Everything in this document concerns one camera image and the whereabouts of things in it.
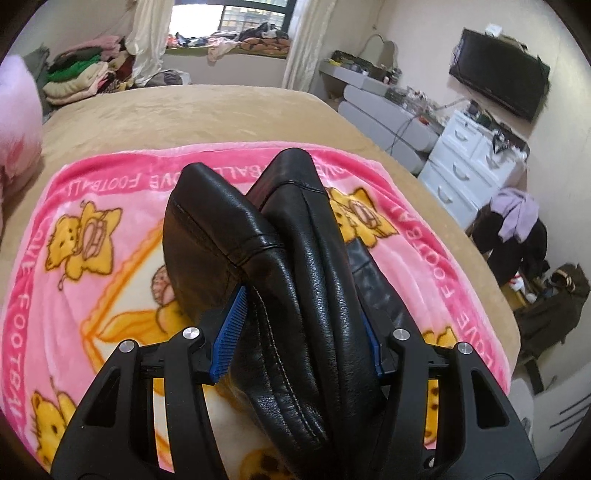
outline metal screw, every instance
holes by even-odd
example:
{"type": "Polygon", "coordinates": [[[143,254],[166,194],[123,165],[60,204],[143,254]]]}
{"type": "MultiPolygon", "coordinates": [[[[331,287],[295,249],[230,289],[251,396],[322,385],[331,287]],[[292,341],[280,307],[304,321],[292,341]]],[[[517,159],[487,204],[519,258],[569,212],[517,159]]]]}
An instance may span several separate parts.
{"type": "Polygon", "coordinates": [[[396,330],[394,330],[392,335],[396,340],[400,340],[401,342],[408,340],[410,338],[410,333],[408,333],[408,330],[405,330],[403,328],[397,328],[396,330]]]}
{"type": "Polygon", "coordinates": [[[193,340],[201,334],[201,331],[197,327],[189,327],[183,330],[183,336],[187,340],[193,340]]]}
{"type": "Polygon", "coordinates": [[[121,345],[119,345],[119,350],[123,353],[129,353],[134,348],[135,348],[135,343],[133,340],[126,340],[124,342],[121,342],[121,345]]]}
{"type": "Polygon", "coordinates": [[[472,345],[466,342],[458,343],[457,349],[460,351],[460,353],[463,353],[464,355],[470,355],[474,351],[472,345]]]}

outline white chair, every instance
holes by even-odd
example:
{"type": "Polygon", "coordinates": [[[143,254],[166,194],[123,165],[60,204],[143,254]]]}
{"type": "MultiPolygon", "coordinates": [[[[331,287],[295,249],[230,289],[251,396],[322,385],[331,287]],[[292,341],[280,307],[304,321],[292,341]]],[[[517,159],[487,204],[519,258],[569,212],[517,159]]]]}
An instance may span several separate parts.
{"type": "Polygon", "coordinates": [[[591,405],[591,364],[534,400],[534,450],[544,467],[572,437],[591,405]]]}

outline wall-mounted tv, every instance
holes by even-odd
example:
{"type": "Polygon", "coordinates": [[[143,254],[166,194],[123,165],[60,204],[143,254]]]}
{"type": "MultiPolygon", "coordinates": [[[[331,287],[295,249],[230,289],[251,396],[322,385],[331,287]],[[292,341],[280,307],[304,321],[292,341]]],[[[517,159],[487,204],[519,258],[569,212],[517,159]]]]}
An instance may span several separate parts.
{"type": "Polygon", "coordinates": [[[531,122],[548,92],[550,67],[511,43],[464,29],[449,73],[531,122]]]}

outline windowsill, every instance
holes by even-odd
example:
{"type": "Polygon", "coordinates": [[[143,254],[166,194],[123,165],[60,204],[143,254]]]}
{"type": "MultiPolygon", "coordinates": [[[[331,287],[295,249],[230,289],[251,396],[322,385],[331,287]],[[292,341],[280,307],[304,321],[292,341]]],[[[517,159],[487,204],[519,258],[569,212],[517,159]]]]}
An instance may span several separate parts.
{"type": "MultiPolygon", "coordinates": [[[[206,57],[207,47],[169,47],[166,49],[165,53],[168,55],[176,55],[182,57],[206,57]]],[[[268,53],[263,53],[260,51],[250,51],[244,50],[242,48],[234,48],[234,50],[229,51],[228,53],[226,53],[226,55],[255,55],[257,57],[267,57],[270,59],[285,60],[288,54],[283,53],[279,55],[270,55],[268,53]]]]}

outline window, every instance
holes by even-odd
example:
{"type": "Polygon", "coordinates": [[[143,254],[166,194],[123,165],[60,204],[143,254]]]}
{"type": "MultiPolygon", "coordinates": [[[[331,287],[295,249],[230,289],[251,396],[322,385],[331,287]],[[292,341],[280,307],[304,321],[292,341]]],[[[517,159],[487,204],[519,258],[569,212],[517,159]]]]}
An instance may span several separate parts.
{"type": "Polygon", "coordinates": [[[242,31],[263,22],[285,32],[296,0],[176,0],[169,32],[183,37],[207,37],[216,30],[242,31]]]}

